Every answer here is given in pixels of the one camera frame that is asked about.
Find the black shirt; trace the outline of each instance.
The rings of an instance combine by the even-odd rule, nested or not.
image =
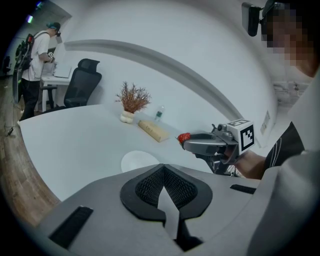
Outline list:
[[[300,155],[303,150],[305,150],[304,145],[294,124],[291,122],[267,155],[264,161],[264,170],[281,166],[285,160],[292,156]]]

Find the wooden floor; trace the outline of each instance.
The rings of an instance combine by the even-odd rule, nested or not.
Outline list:
[[[60,201],[41,179],[29,158],[17,126],[21,107],[23,99],[20,105],[14,106],[11,78],[0,80],[0,184],[17,217],[36,226]],[[12,126],[12,134],[6,136]]]

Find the white t-shirt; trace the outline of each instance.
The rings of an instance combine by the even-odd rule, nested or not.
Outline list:
[[[48,52],[50,35],[43,33],[34,39],[34,44],[31,50],[31,65],[29,69],[23,71],[22,78],[28,81],[40,81],[41,73],[44,67],[44,62],[39,59],[39,55]]]
[[[311,84],[301,95],[288,116],[299,133],[304,149],[320,150],[320,67]]]

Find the dried plant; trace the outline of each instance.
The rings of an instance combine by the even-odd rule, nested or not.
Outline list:
[[[115,102],[121,102],[124,111],[135,113],[136,111],[143,110],[150,103],[151,96],[146,91],[145,88],[137,88],[137,86],[132,83],[132,88],[129,88],[128,83],[123,82],[121,92],[115,96],[118,99]]]

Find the man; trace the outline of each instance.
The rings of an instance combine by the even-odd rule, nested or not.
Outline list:
[[[320,96],[317,8],[312,7],[309,1],[269,0],[263,9],[262,16],[261,33],[263,40],[267,41],[267,46],[280,50],[285,59],[290,61],[291,66],[296,66],[305,75],[316,77],[316,79],[288,113],[292,122],[267,157],[248,151],[235,164],[246,178],[251,179],[261,179],[266,169],[281,166],[286,159],[301,154],[305,149],[319,149],[319,136],[312,138],[315,135],[312,131],[319,128],[315,127],[319,120],[308,119],[312,108],[319,106],[317,98],[319,99]],[[307,97],[310,101],[314,99],[313,104],[310,104]]]
[[[21,90],[24,99],[24,112],[20,121],[32,118],[34,116],[35,106],[38,101],[40,78],[44,63],[52,63],[54,57],[47,55],[50,38],[57,35],[60,29],[58,22],[49,23],[48,29],[40,31],[34,35],[34,44],[31,50],[31,63],[29,69],[25,70],[22,74]]]

